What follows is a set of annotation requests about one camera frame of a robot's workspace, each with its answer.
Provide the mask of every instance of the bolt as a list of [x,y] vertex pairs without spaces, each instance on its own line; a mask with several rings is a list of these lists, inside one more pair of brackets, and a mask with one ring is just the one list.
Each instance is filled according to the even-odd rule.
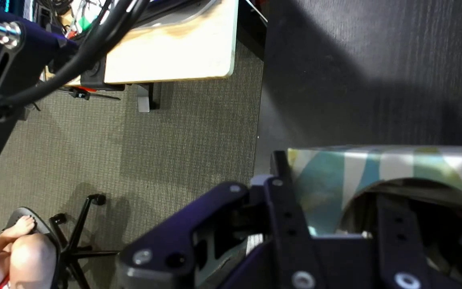
[[415,277],[413,274],[409,274],[409,272],[396,272],[394,274],[394,282],[401,289],[420,289],[421,287],[420,279]]
[[149,263],[150,258],[152,258],[152,251],[150,251],[150,250],[137,250],[137,251],[134,251],[134,255],[133,255],[133,261],[134,261],[136,264]]
[[308,271],[295,271],[291,284],[296,289],[311,289],[314,287],[314,277]]
[[242,190],[242,189],[240,189],[240,186],[232,184],[232,186],[229,187],[229,190],[231,190],[231,192],[239,192],[239,190]]
[[272,184],[274,186],[282,186],[282,179],[274,179]]

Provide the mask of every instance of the black machine part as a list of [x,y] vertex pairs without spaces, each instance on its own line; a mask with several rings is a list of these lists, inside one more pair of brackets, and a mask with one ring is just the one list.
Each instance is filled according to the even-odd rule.
[[[404,181],[405,190],[429,186]],[[128,243],[117,258],[118,284],[125,289],[462,287],[462,205],[378,189],[359,194],[351,203],[343,215],[348,234],[311,237],[288,179],[269,178],[251,187],[223,182]],[[447,224],[429,227],[444,215],[445,221],[455,221],[452,232],[439,229]],[[195,237],[202,229],[206,239]],[[251,234],[263,234],[264,242],[248,253],[224,253]]]

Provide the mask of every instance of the wire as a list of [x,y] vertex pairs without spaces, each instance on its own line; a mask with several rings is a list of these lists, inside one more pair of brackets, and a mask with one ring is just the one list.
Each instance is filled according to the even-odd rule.
[[[134,6],[146,7],[149,1],[139,0],[133,3],[134,9]],[[112,33],[117,20],[121,19],[121,15],[125,15],[128,4],[129,4],[128,0],[118,0],[118,3],[112,7],[110,14],[105,17],[105,20],[99,23],[97,28],[93,31],[93,35],[86,40],[83,48],[78,49],[73,54],[73,57],[56,72],[52,78],[36,83],[30,88],[25,88],[16,94],[0,97],[0,115],[11,112],[14,107],[27,105],[30,102],[38,101],[40,97],[52,93],[60,84],[77,76],[80,72],[86,70],[89,64],[97,59],[101,49],[104,49],[107,35]]]

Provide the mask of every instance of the gray carpet wall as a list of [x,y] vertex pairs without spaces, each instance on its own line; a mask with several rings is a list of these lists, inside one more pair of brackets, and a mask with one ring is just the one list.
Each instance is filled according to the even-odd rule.
[[[263,64],[239,46],[227,78],[158,83],[160,109],[52,93],[19,121],[0,157],[0,227],[17,205],[73,226],[86,194],[105,192],[89,211],[83,242],[121,248],[224,179],[248,181]],[[115,287],[113,259],[81,263],[93,287]]]

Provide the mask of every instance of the camouflage fabric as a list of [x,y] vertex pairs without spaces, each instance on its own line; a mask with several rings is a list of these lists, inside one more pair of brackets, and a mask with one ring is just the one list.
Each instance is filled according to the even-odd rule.
[[330,145],[287,150],[290,173],[312,234],[333,232],[360,189],[396,178],[426,178],[462,189],[462,147]]

